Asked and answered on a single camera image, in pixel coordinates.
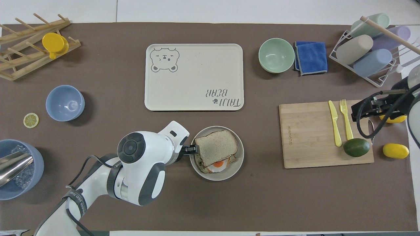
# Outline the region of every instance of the blue towel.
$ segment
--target blue towel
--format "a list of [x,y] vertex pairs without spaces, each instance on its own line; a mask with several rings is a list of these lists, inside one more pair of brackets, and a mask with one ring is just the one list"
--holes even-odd
[[296,42],[296,60],[296,69],[299,69],[300,75],[327,72],[327,50],[325,43]]
[[294,42],[294,70],[295,71],[300,71],[299,69],[299,63],[297,62],[297,53],[296,53],[296,48],[298,45],[303,45],[303,44],[308,44],[308,43],[314,43],[314,42],[306,42],[306,41],[296,41]]

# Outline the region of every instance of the white table surface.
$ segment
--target white table surface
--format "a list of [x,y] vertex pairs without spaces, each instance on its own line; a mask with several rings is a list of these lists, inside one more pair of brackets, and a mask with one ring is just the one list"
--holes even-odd
[[[28,24],[58,20],[57,14],[72,23],[94,22],[198,22],[198,23],[270,23],[351,25],[361,16],[387,13],[393,25],[411,26],[412,38],[420,37],[420,3],[415,0],[0,0],[0,24]],[[400,58],[407,62],[415,53]],[[403,71],[403,78],[410,68]],[[420,151],[410,139],[412,178],[416,205],[420,206]],[[417,222],[420,225],[420,211]],[[256,232],[201,232],[202,236],[245,236]],[[316,232],[262,232],[262,235],[291,235]],[[196,232],[112,231],[112,236],[188,236]]]

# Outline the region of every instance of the lemon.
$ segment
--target lemon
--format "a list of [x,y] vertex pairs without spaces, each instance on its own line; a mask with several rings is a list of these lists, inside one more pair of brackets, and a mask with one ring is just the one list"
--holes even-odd
[[33,128],[39,123],[39,117],[35,113],[29,113],[24,118],[24,125],[27,128]]
[[396,159],[404,159],[408,156],[410,151],[402,144],[388,143],[382,148],[385,156]]
[[[379,118],[380,118],[381,120],[383,120],[384,116],[385,116],[385,115],[380,115],[380,116],[379,116]],[[395,118],[395,119],[393,119],[393,120],[391,120],[390,118],[388,118],[388,119],[386,120],[386,122],[387,122],[387,123],[401,123],[401,122],[403,122],[405,119],[407,119],[407,116],[406,116],[406,115],[402,115],[402,116],[399,116],[399,117],[397,117],[397,118]]]

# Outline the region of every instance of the bowl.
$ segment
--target bowl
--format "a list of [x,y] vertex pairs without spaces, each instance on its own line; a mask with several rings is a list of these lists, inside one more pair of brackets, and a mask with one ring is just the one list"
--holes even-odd
[[222,130],[227,130],[227,131],[231,132],[236,139],[236,143],[238,144],[238,150],[234,155],[238,159],[236,162],[234,162],[232,164],[229,164],[229,166],[221,172],[204,174],[203,172],[200,171],[197,164],[195,163],[194,155],[190,155],[190,157],[189,157],[189,160],[190,160],[191,165],[194,168],[195,172],[197,172],[197,174],[199,174],[201,177],[203,177],[205,179],[208,179],[208,180],[212,180],[212,181],[226,180],[226,179],[234,176],[239,171],[239,169],[242,166],[242,163],[244,162],[244,146],[242,144],[241,139],[239,138],[239,136],[235,132],[233,132],[232,130],[230,130],[226,127],[210,126],[210,127],[207,127],[205,129],[203,129],[202,131],[198,132],[197,135],[193,138],[192,143],[191,143],[191,144],[195,144],[195,139],[196,138],[204,137],[204,136],[207,136],[207,135],[209,135],[213,132],[222,131]]
[[71,121],[83,112],[84,98],[75,87],[60,85],[50,92],[45,107],[54,120]]
[[288,70],[294,62],[293,47],[284,39],[273,38],[265,41],[258,51],[258,60],[264,70],[281,73]]
[[10,180],[8,183],[0,187],[0,200],[9,200],[13,199],[17,196],[20,196],[27,191],[29,191],[32,187],[34,187],[39,179],[42,176],[42,173],[44,173],[44,160],[42,158],[41,153],[39,151],[22,141],[14,140],[14,139],[5,139],[0,141],[0,158],[5,157],[9,154],[11,154],[11,151],[16,148],[18,145],[26,147],[28,151],[31,153],[33,157],[33,163],[31,165],[34,165],[34,174],[32,176],[32,180],[29,182],[29,185],[22,189],[18,187],[14,181],[14,179]]

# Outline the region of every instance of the avocado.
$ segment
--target avocado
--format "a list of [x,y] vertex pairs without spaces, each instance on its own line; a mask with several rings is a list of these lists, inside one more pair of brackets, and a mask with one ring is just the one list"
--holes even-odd
[[343,148],[347,155],[360,157],[370,150],[370,144],[364,139],[355,138],[344,143]]

